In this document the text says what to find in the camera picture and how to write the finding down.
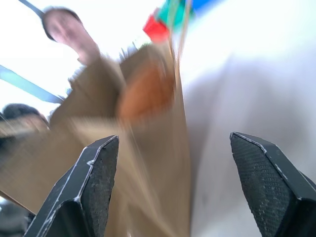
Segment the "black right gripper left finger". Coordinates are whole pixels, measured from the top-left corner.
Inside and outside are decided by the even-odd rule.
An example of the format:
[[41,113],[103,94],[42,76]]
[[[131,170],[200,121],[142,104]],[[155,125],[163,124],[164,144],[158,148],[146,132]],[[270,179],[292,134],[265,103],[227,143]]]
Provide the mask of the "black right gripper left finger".
[[104,236],[118,150],[116,135],[85,147],[77,162],[55,183],[25,236]]

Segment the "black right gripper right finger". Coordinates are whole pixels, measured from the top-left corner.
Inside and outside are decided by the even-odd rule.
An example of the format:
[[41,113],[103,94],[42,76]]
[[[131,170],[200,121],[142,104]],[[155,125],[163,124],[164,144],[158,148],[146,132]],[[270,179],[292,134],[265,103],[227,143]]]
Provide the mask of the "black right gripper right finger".
[[316,235],[316,185],[275,144],[232,132],[242,190],[264,237]]

